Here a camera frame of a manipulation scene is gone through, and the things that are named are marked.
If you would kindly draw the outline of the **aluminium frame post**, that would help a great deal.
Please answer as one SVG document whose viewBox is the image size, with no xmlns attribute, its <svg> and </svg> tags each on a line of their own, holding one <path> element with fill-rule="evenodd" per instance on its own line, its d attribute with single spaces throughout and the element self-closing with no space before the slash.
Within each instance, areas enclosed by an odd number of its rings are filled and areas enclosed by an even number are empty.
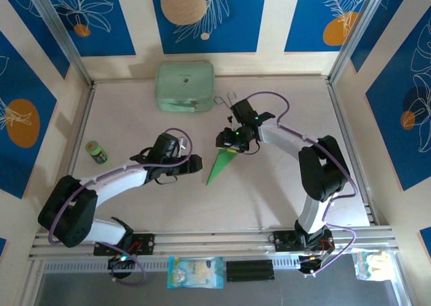
<svg viewBox="0 0 431 306">
<path fill-rule="evenodd" d="M 37 9 L 40 17 L 46 24 L 50 33 L 53 35 L 56 43 L 66 56 L 68 62 L 75 68 L 78 76 L 89 89 L 93 86 L 93 81 L 87 69 L 84 66 L 81 56 L 77 51 L 68 31 L 63 25 L 57 11 L 50 0 L 31 0 L 35 8 Z"/>
<path fill-rule="evenodd" d="M 352 64 L 358 73 L 397 11 L 397 0 L 365 0 L 353 29 L 329 72 L 327 80 L 334 85 L 345 67 Z"/>
</svg>

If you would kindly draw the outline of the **mint green zip pouch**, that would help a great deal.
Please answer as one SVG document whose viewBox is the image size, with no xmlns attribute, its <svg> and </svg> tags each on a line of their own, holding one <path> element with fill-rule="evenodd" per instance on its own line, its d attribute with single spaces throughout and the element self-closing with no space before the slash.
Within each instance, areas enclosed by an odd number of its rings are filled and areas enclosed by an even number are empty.
<svg viewBox="0 0 431 306">
<path fill-rule="evenodd" d="M 214 105 L 214 71 L 209 62 L 163 62 L 155 78 L 155 98 L 161 111 L 200 113 Z"/>
</svg>

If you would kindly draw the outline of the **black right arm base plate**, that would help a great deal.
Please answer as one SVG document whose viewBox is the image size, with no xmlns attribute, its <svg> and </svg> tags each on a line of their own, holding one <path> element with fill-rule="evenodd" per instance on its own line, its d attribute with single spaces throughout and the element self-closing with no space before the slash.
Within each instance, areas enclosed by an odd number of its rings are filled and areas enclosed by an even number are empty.
<svg viewBox="0 0 431 306">
<path fill-rule="evenodd" d="M 332 242 L 332 232 L 323 228 L 313 234 L 298 231 L 274 231 L 269 236 L 277 252 L 320 252 L 332 253 L 335 246 Z"/>
</svg>

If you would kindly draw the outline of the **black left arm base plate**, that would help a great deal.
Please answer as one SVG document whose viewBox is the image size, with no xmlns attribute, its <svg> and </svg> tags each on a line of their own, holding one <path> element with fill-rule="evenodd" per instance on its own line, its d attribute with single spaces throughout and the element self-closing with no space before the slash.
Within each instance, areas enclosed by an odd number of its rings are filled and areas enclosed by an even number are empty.
<svg viewBox="0 0 431 306">
<path fill-rule="evenodd" d="M 116 247 L 130 255 L 151 255 L 154 250 L 154 237 L 152 233 L 128 234 L 121 239 Z M 114 256 L 118 251 L 101 243 L 95 244 L 93 254 L 96 256 Z"/>
</svg>

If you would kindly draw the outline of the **blue snack packet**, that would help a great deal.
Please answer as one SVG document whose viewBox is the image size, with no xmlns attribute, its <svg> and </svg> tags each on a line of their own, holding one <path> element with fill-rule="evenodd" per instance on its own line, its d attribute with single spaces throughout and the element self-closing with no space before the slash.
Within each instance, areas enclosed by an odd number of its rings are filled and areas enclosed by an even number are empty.
<svg viewBox="0 0 431 306">
<path fill-rule="evenodd" d="M 167 288 L 224 287 L 222 257 L 174 257 L 168 259 Z"/>
</svg>

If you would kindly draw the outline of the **clear bag of chips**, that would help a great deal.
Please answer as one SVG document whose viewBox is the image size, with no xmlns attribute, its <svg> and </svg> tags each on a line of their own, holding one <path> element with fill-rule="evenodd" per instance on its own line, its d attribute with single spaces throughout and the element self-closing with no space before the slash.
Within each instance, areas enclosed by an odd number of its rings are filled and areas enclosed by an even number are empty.
<svg viewBox="0 0 431 306">
<path fill-rule="evenodd" d="M 382 282 L 394 279 L 392 256 L 388 251 L 353 248 L 351 256 L 358 280 Z"/>
</svg>

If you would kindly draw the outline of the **black arm base electronics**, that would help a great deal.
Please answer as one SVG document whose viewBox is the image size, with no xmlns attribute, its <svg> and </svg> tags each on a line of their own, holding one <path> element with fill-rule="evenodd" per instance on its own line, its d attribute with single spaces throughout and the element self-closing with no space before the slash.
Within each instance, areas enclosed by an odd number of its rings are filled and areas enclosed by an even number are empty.
<svg viewBox="0 0 431 306">
<path fill-rule="evenodd" d="M 299 256 L 299 271 L 304 275 L 313 275 L 322 268 L 321 255 L 300 255 Z"/>
<path fill-rule="evenodd" d="M 117 255 L 108 260 L 108 270 L 133 270 L 135 269 L 135 262 L 126 255 Z"/>
</svg>

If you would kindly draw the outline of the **green square paper sheet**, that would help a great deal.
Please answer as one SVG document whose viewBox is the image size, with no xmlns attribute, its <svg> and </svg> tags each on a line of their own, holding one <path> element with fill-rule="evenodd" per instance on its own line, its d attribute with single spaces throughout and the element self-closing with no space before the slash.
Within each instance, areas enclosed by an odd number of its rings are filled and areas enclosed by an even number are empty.
<svg viewBox="0 0 431 306">
<path fill-rule="evenodd" d="M 209 185 L 237 155 L 238 154 L 232 152 L 218 150 L 217 156 L 207 178 L 206 185 Z"/>
</svg>

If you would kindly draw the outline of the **small green bottle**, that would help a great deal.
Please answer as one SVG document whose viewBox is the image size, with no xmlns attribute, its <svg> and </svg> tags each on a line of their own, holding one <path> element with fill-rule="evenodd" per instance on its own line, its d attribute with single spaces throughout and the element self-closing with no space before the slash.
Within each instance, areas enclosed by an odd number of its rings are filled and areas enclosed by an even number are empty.
<svg viewBox="0 0 431 306">
<path fill-rule="evenodd" d="M 104 164 L 108 160 L 106 152 L 97 141 L 89 141 L 86 144 L 86 152 L 97 164 Z"/>
</svg>

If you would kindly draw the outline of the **long aluminium base rail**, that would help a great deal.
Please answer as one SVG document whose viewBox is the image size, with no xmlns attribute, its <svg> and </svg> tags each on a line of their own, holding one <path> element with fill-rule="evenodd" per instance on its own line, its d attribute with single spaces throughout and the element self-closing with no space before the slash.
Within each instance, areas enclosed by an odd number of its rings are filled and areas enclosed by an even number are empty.
<svg viewBox="0 0 431 306">
<path fill-rule="evenodd" d="M 354 227 L 356 240 L 353 248 L 399 250 L 390 226 Z M 269 236 L 274 228 L 242 229 L 237 231 L 171 231 L 155 232 L 152 257 L 184 256 L 264 256 L 282 255 L 277 252 Z M 68 248 L 51 245 L 46 233 L 38 233 L 29 252 L 30 260 L 66 260 L 92 257 L 93 243 L 82 243 Z"/>
</svg>

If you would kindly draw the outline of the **black ribbed block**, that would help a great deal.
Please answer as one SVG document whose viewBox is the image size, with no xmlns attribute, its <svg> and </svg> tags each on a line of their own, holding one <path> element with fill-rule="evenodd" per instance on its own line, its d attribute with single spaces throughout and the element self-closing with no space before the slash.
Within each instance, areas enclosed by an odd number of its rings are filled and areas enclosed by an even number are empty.
<svg viewBox="0 0 431 306">
<path fill-rule="evenodd" d="M 226 262 L 228 282 L 270 281 L 275 279 L 272 261 L 245 260 Z"/>
</svg>

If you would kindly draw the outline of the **aluminium table side rail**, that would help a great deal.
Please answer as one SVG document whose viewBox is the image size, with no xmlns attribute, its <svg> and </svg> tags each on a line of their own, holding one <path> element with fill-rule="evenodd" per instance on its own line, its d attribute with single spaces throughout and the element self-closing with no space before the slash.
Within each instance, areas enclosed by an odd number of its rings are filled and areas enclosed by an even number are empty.
<svg viewBox="0 0 431 306">
<path fill-rule="evenodd" d="M 337 116 L 339 127 L 343 136 L 343 140 L 347 149 L 349 160 L 352 166 L 352 174 L 355 176 L 356 185 L 358 187 L 360 197 L 362 198 L 362 201 L 364 203 L 364 207 L 366 209 L 367 215 L 369 216 L 371 225 L 377 226 L 380 224 L 380 222 L 376 217 L 374 207 L 370 200 L 368 182 L 362 170 L 362 165 L 360 163 L 358 152 L 354 144 L 353 134 L 350 130 L 350 126 L 347 121 L 347 115 L 345 114 L 345 111 L 341 104 L 341 100 L 337 93 L 336 87 L 330 81 L 328 81 L 327 88 L 331 98 L 331 102 L 333 104 L 333 108 L 335 110 L 335 114 Z"/>
<path fill-rule="evenodd" d="M 71 206 L 86 188 L 95 183 L 91 178 L 76 178 L 72 187 L 66 187 L 63 191 L 62 183 L 66 183 L 72 178 L 75 170 L 79 149 L 83 143 L 84 131 L 88 122 L 90 109 L 94 99 L 94 91 L 90 90 L 81 96 L 79 103 L 74 110 L 73 120 L 69 121 L 64 111 L 60 110 L 55 121 L 55 130 L 59 135 L 53 146 L 53 175 L 47 190 L 47 202 L 51 209 L 47 216 L 48 240 L 52 244 L 59 244 L 55 239 L 55 231 L 62 227 L 62 221 L 67 219 L 66 209 Z"/>
</svg>

